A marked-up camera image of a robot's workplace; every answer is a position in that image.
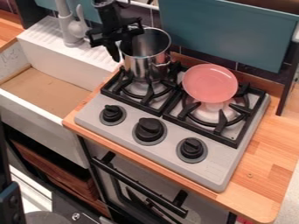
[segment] gray stovetop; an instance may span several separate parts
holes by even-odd
[[[256,96],[249,95],[249,99],[254,102],[256,101]],[[103,94],[97,94],[93,100],[91,100],[78,115],[76,115],[75,122],[88,130],[187,177],[188,179],[220,193],[226,189],[228,181],[232,177],[233,172],[264,115],[269,102],[270,97],[266,94],[259,111],[255,115],[255,118],[238,149],[218,143],[212,139],[177,126],[174,123],[167,122],[162,117],[150,115],[149,113],[133,108]],[[116,126],[106,126],[102,124],[99,115],[105,105],[122,106],[127,111],[126,119]],[[156,118],[165,124],[167,127],[167,137],[164,141],[157,145],[144,146],[134,140],[132,136],[133,128],[142,117]],[[204,161],[197,164],[187,164],[178,158],[176,153],[177,144],[187,137],[196,137],[205,142],[208,148],[208,153]]]

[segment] wooden countertop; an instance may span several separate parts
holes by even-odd
[[[173,56],[187,66],[205,63],[178,54]],[[279,101],[277,95],[280,95],[282,85],[243,73],[235,74],[239,81],[250,81],[253,86],[267,90],[271,94],[272,101],[223,193],[212,192],[117,143],[76,125],[73,121],[74,117],[99,93],[103,84],[73,110],[64,119],[63,124],[80,136],[108,147],[117,154],[171,179],[183,188],[194,191],[235,214],[256,223],[272,223],[279,213],[299,158],[299,122],[275,115],[275,108]]]
[[[0,10],[0,47],[23,31],[18,15]]]

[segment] black burner grate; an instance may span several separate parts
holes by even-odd
[[[258,95],[258,100],[255,103],[254,108],[249,108],[250,101],[248,99],[247,94]],[[221,109],[219,111],[219,122],[212,123],[212,122],[204,122],[192,114],[192,111],[197,109],[201,105],[201,102],[187,103],[188,94],[181,87],[179,94],[175,96],[173,101],[171,101],[170,106],[165,110],[165,113],[163,114],[163,118],[167,121],[170,121],[184,128],[187,128],[188,130],[192,130],[194,132],[199,133],[200,135],[203,135],[205,137],[210,137],[215,141],[218,141],[220,143],[226,144],[228,146],[237,149],[251,121],[254,119],[257,110],[261,106],[265,98],[265,95],[266,92],[254,87],[250,87],[248,83],[240,84],[239,90],[237,94],[234,96],[234,98],[242,98],[245,105],[240,106],[232,103],[229,105],[229,107],[237,111],[239,115],[236,118],[234,118],[232,121],[228,122],[223,110]],[[182,111],[180,111],[180,113],[177,116],[173,116],[171,114],[171,111],[180,102],[182,103],[183,109]],[[223,130],[226,127],[234,125],[240,121],[245,121],[245,124],[243,125],[239,135],[235,139],[231,139],[222,135]]]
[[[153,84],[149,81],[146,95],[139,95],[131,93],[126,89],[132,83],[134,84],[134,77],[130,73],[126,73],[124,67],[101,89],[103,95],[109,96],[117,101],[127,103],[128,105],[141,109],[154,116],[161,116],[167,106],[170,104],[171,99],[179,90],[177,84],[177,75],[182,71],[180,62],[171,63],[169,73],[165,80],[161,80],[166,89],[160,93],[155,93]],[[160,108],[152,108],[151,102],[161,96],[168,95]]]

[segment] teal cabinet door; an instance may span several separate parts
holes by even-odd
[[[38,6],[47,8],[49,10],[56,10],[55,0],[35,0]],[[99,23],[100,17],[97,10],[92,5],[92,0],[67,0],[68,5],[70,6],[70,10],[75,14],[76,6],[78,4],[82,4],[84,17],[88,20]]]
[[[220,0],[159,0],[174,44],[279,72],[296,15]]]

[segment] black knob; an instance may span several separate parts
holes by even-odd
[[[106,105],[103,111],[103,119],[108,123],[114,123],[120,120],[123,116],[120,107],[115,105]]]
[[[200,158],[204,154],[204,146],[195,138],[187,138],[181,146],[181,153],[185,158]]]
[[[136,126],[136,137],[144,142],[154,142],[165,132],[163,124],[155,118],[141,118]]]

